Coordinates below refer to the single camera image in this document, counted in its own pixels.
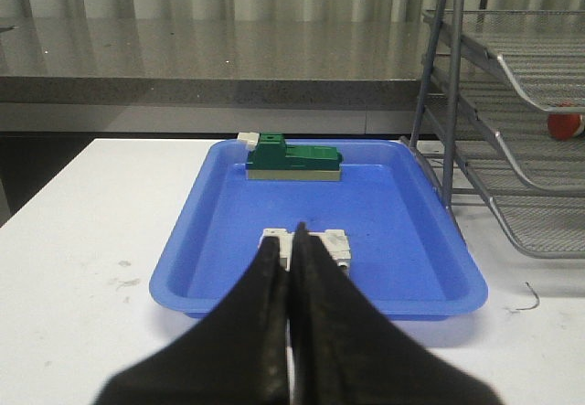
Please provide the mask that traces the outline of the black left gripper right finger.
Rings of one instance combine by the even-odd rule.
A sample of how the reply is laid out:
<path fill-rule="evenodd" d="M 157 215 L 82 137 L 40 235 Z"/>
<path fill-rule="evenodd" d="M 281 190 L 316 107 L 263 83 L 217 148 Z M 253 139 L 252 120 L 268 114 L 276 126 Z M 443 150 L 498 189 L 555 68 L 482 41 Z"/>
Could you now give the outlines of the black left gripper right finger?
<path fill-rule="evenodd" d="M 304 224 L 293 235 L 290 279 L 297 403 L 500 403 L 488 385 L 393 325 Z"/>

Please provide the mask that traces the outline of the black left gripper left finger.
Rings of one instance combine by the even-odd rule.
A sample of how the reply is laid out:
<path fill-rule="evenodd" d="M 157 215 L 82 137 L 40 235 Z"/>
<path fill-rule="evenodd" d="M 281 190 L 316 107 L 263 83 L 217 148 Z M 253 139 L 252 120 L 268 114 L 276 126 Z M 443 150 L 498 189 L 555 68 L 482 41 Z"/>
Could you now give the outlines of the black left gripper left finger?
<path fill-rule="evenodd" d="M 286 404 L 288 274 L 262 241 L 220 303 L 169 346 L 116 374 L 99 404 Z"/>

